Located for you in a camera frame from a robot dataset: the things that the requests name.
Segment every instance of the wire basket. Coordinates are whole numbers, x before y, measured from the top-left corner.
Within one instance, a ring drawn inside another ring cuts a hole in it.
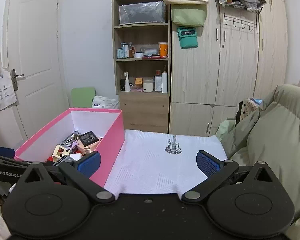
[[[257,0],[257,2],[247,2],[245,0],[233,0],[232,3],[226,3],[227,7],[233,7],[236,9],[247,10],[250,13],[260,14],[263,9],[263,5],[266,0]]]

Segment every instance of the door handle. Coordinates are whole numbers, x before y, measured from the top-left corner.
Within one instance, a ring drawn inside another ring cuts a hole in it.
[[[210,125],[210,123],[208,123],[208,125],[207,125],[207,130],[206,130],[206,133],[208,133],[208,130],[209,130],[209,125]]]
[[[16,75],[16,70],[15,69],[11,70],[11,79],[12,79],[12,85],[13,85],[13,90],[14,91],[18,90],[17,77],[23,77],[23,76],[24,76],[24,74]]]

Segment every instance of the cabinet handle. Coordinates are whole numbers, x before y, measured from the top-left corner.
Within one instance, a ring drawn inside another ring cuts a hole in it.
[[[208,123],[208,125],[207,125],[207,130],[206,130],[206,133],[208,133],[208,130],[209,130],[209,125],[210,125],[210,123]]]

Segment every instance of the blue gripper pad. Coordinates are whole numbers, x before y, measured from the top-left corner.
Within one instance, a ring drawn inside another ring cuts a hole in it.
[[[92,152],[76,161],[74,167],[87,178],[99,169],[101,164],[101,155],[99,152]]]
[[[205,151],[197,153],[197,166],[208,178],[220,171],[224,163]]]

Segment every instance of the transparent storage box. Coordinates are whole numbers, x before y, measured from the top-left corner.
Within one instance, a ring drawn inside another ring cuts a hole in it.
[[[136,3],[119,6],[120,25],[164,23],[164,2]]]

